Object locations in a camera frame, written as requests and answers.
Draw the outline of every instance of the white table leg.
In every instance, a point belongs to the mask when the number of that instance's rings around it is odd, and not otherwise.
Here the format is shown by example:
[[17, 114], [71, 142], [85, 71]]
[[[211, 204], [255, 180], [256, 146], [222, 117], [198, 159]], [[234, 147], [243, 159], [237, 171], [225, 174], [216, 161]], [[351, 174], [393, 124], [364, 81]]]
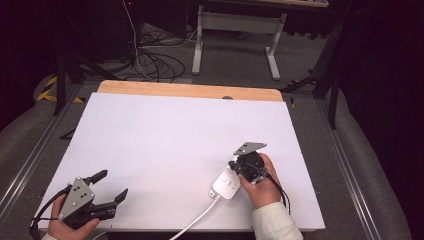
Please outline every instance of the white table leg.
[[280, 22], [277, 24], [274, 33], [274, 39], [271, 47], [265, 48], [266, 57], [268, 59], [269, 68], [271, 69], [272, 79], [280, 80], [280, 73], [278, 72], [277, 63], [275, 62], [274, 52], [280, 39], [281, 31], [283, 30], [284, 22], [286, 21], [286, 14], [281, 14]]
[[203, 20], [203, 8], [204, 6], [199, 6], [199, 11], [197, 15], [197, 39], [196, 39], [196, 48], [194, 50], [194, 59], [193, 59], [193, 68], [191, 73], [193, 75], [199, 75], [200, 73], [200, 63], [202, 62], [202, 20]]

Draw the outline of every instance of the human hand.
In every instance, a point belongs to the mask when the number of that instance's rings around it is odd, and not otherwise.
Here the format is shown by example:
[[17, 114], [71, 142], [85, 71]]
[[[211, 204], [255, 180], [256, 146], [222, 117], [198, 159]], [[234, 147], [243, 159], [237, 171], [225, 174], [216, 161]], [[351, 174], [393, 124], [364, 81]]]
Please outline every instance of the human hand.
[[[277, 177], [275, 172], [274, 165], [271, 162], [271, 159], [266, 154], [259, 153], [262, 160], [264, 161], [265, 168], [268, 169], [268, 173], [272, 178], [281, 186], [280, 180]], [[240, 184], [246, 190], [249, 195], [250, 201], [252, 201], [255, 208], [261, 208], [271, 203], [281, 201], [281, 193], [275, 187], [275, 185], [268, 178], [263, 179], [262, 181], [256, 183], [256, 185], [251, 184], [246, 178], [239, 174]]]
[[[60, 213], [60, 206], [62, 204], [63, 199], [65, 198], [65, 194], [58, 197], [53, 202], [52, 207], [52, 218], [58, 218]], [[79, 229], [75, 230], [68, 225], [66, 225], [61, 220], [50, 220], [48, 233], [50, 236], [56, 239], [64, 239], [64, 240], [83, 240], [86, 238], [99, 224], [100, 220], [95, 218]]]

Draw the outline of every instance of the white tabletop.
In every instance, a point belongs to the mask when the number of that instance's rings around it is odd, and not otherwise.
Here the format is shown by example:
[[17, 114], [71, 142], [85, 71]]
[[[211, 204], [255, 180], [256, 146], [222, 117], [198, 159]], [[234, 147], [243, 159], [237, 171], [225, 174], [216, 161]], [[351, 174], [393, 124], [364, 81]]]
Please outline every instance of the white tabletop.
[[[112, 201], [125, 188], [128, 196], [98, 228], [179, 230], [212, 203], [213, 182], [244, 142], [267, 143], [261, 152], [273, 160], [296, 225], [325, 228], [284, 102], [93, 93], [41, 206], [76, 177], [107, 169], [90, 185], [94, 203]], [[252, 210], [240, 189], [192, 229], [250, 231]]]

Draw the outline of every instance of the metal stand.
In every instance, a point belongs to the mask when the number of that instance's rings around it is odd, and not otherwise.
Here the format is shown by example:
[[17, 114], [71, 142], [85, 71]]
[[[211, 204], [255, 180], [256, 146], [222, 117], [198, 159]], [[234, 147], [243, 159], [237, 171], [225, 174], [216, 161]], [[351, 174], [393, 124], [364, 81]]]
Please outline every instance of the metal stand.
[[309, 83], [316, 82], [317, 85], [315, 89], [312, 91], [312, 95], [314, 98], [324, 98], [328, 90], [332, 87], [331, 99], [330, 99], [330, 111], [328, 113], [328, 120], [330, 121], [331, 127], [336, 129], [335, 119], [336, 119], [336, 107], [337, 107], [337, 97], [339, 90], [339, 79], [336, 77], [338, 63], [334, 63], [334, 50], [336, 49], [339, 43], [340, 33], [343, 29], [345, 19], [341, 18], [337, 22], [333, 31], [328, 38], [324, 49], [321, 52], [320, 57], [318, 58], [317, 63], [311, 75], [309, 77], [304, 78], [303, 80], [290, 85], [286, 88], [279, 89], [283, 93], [292, 92], [300, 87], [303, 87]]
[[57, 58], [57, 102], [53, 115], [58, 115], [65, 106], [66, 102], [66, 74], [68, 74], [72, 83], [83, 84], [85, 81], [84, 73], [80, 67], [81, 64], [86, 65], [97, 74], [104, 76], [106, 79], [122, 80], [115, 75], [109, 73], [98, 65], [92, 63], [85, 57], [74, 52], [61, 53]]
[[197, 17], [197, 41], [194, 51], [194, 60], [192, 74], [200, 73], [200, 63], [202, 60], [202, 31], [203, 29], [216, 29], [227, 31], [243, 31], [263, 34], [274, 34], [271, 47], [265, 48], [268, 64], [271, 69], [272, 78], [280, 80], [277, 64], [274, 58], [274, 52], [280, 39], [281, 31], [284, 26], [286, 14], [281, 14], [278, 18], [263, 18], [241, 15], [230, 15], [220, 13], [205, 13], [204, 6], [199, 6]]

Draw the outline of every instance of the white sleeve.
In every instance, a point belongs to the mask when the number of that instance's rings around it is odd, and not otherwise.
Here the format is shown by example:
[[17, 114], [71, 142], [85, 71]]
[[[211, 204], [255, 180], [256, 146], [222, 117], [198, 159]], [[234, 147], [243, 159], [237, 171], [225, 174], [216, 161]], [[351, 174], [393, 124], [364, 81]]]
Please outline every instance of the white sleeve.
[[58, 240], [52, 236], [50, 236], [48, 233], [46, 233], [46, 235], [44, 235], [44, 237], [41, 240]]
[[257, 240], [303, 239], [281, 202], [272, 203], [253, 211], [253, 227]]

